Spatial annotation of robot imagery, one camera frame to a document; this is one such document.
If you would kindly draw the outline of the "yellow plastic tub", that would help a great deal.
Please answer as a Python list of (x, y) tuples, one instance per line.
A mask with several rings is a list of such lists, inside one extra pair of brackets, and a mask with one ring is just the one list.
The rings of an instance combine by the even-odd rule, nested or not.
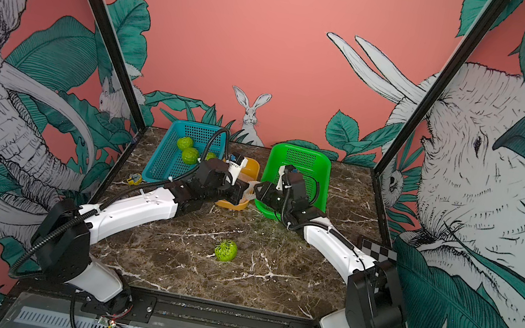
[(248, 206), (249, 201), (254, 199), (253, 186), (254, 182), (257, 181), (257, 178), (259, 177), (260, 165), (258, 161), (250, 157), (247, 157), (246, 160), (247, 164), (242, 168), (239, 175), (239, 179), (250, 184), (249, 189), (247, 189), (247, 191), (244, 193), (244, 197), (240, 200), (239, 204), (236, 205), (228, 201), (220, 200), (215, 203), (216, 206), (220, 208), (226, 208), (231, 211), (243, 211)]

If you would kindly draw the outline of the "green custard apple front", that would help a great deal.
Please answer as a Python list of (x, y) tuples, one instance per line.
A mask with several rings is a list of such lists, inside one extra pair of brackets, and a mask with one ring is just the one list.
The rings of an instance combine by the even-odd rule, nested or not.
[(231, 262), (237, 257), (238, 247), (233, 240), (224, 240), (214, 248), (214, 255), (218, 261)]

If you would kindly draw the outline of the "bright green plastic basket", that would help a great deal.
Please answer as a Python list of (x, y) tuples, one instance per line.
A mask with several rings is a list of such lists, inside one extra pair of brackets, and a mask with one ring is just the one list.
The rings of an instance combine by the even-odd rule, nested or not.
[(288, 164), (297, 168), (301, 180), (283, 190), (280, 211), (272, 210), (258, 200), (256, 206), (265, 217), (282, 221), (284, 226), (292, 229), (296, 224), (326, 215), (332, 165), (319, 151), (289, 143), (277, 144), (269, 154), (260, 182), (277, 184), (279, 168)]

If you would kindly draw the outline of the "teal plastic basket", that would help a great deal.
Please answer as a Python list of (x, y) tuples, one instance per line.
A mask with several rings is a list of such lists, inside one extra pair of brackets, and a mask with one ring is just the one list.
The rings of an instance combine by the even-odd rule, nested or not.
[(195, 165), (183, 162), (182, 150), (178, 148), (177, 141), (181, 138), (191, 138), (193, 148), (201, 155), (219, 129), (219, 126), (185, 120), (173, 122), (144, 168), (143, 181), (153, 183), (168, 180), (169, 177), (177, 178), (194, 168)]

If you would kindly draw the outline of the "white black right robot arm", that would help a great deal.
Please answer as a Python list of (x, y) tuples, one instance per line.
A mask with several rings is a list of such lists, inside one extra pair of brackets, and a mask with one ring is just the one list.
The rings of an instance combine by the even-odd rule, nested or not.
[(404, 326), (404, 296), (393, 250), (366, 239), (356, 246), (343, 236), (311, 202), (303, 175), (294, 166), (280, 169), (277, 184), (258, 183), (254, 192), (286, 229), (324, 256), (346, 285), (344, 307), (321, 317), (319, 328)]

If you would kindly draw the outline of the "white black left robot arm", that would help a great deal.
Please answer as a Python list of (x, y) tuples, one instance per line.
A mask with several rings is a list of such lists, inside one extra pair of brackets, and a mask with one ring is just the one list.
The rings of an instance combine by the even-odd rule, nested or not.
[(143, 183), (102, 203), (79, 207), (64, 199), (48, 212), (31, 249), (12, 264), (9, 276), (68, 284), (102, 303), (118, 303), (129, 294), (113, 270), (90, 256), (91, 247), (128, 229), (199, 210), (205, 203), (239, 204), (249, 188), (239, 177), (247, 164), (237, 153), (223, 160), (202, 157), (181, 177)]

